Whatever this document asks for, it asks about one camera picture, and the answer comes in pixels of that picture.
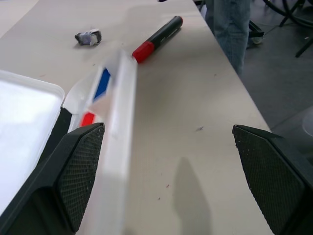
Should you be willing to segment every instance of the white table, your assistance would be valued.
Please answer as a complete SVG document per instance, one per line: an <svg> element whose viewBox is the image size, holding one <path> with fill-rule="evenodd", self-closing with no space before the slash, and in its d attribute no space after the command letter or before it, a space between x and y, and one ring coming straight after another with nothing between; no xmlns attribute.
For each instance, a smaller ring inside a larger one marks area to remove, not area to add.
<svg viewBox="0 0 313 235"><path fill-rule="evenodd" d="M174 15L181 31L138 69L126 234L270 235L231 133L233 124L268 127L192 0L39 0L0 38L0 69L67 93ZM90 27L103 42L76 46Z"/></svg>

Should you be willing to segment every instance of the jeans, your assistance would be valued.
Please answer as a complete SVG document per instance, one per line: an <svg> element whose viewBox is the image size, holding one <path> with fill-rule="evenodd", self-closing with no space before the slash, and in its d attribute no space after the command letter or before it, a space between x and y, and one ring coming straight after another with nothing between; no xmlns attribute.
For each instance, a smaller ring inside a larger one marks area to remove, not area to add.
<svg viewBox="0 0 313 235"><path fill-rule="evenodd" d="M205 21L237 74L249 37L250 0L205 0Z"/></svg>

